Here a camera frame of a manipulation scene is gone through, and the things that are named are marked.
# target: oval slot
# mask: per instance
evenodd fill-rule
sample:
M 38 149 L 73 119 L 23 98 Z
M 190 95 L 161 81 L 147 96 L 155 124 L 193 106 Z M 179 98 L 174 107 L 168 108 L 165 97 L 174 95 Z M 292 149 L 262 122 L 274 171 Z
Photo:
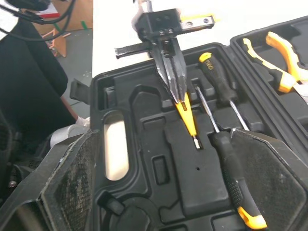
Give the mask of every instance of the oval slot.
M 104 120 L 104 144 L 106 177 L 119 180 L 129 169 L 125 123 L 120 111 L 111 112 Z

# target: green tape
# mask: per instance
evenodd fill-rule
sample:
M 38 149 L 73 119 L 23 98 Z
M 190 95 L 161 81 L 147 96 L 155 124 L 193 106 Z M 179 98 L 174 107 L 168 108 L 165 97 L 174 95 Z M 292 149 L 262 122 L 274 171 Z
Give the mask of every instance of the green tape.
M 54 28 L 57 29 L 57 31 L 60 31 L 60 30 L 61 30 L 61 29 L 59 28 L 59 26 L 58 26 L 56 23 L 54 23 L 53 26 L 54 26 Z
M 88 29 L 87 25 L 86 25 L 86 23 L 84 21 L 81 21 L 80 23 L 81 23 L 81 25 L 82 25 L 84 30 Z

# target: black screwdriver handle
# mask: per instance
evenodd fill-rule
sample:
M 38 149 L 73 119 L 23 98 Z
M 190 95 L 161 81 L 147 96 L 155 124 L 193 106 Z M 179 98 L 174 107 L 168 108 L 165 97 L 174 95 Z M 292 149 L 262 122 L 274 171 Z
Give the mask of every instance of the black screwdriver handle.
M 225 182 L 232 202 L 245 224 L 254 230 L 266 228 L 266 222 L 247 187 L 241 162 L 231 144 L 230 133 L 226 131 L 215 133 L 213 145 L 220 155 Z
M 230 88 L 225 69 L 218 59 L 212 53 L 206 52 L 200 56 L 199 61 L 201 70 L 214 86 L 219 101 L 223 105 L 236 101 L 236 92 Z

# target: logo on screwdriver handle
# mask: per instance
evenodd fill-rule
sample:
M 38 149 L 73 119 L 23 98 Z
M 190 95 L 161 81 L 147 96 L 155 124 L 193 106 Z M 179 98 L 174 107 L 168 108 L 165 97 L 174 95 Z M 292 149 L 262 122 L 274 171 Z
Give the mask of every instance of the logo on screwdriver handle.
M 213 64 L 212 64 L 212 62 L 210 60 L 206 60 L 205 64 L 206 64 L 206 66 L 207 66 L 207 68 L 209 70 L 213 70 L 214 69 L 214 66 L 213 66 Z

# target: black tool case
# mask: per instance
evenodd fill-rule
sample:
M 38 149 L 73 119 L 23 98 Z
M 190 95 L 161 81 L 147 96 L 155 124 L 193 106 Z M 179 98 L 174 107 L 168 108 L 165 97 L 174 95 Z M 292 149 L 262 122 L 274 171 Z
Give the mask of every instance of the black tool case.
M 199 68 L 202 53 L 215 54 L 237 91 L 237 105 L 249 128 L 284 141 L 308 164 L 308 106 L 296 92 L 277 92 L 275 78 L 252 63 L 242 49 L 243 38 L 249 38 L 260 56 L 286 70 L 279 52 L 265 43 L 268 31 L 289 40 L 308 67 L 308 17 L 239 35 L 228 47 L 211 43 L 183 52 L 202 150 L 196 150 L 153 60 L 93 79 L 91 129 L 101 131 L 101 151 L 96 161 L 90 230 L 250 230 L 232 207 L 219 156 L 210 141 L 214 130 L 193 86 L 203 90 L 221 129 L 241 128 L 232 108 L 217 102 L 213 86 Z M 105 174 L 104 124 L 121 117 L 125 122 L 129 170 L 122 179 L 112 181 Z

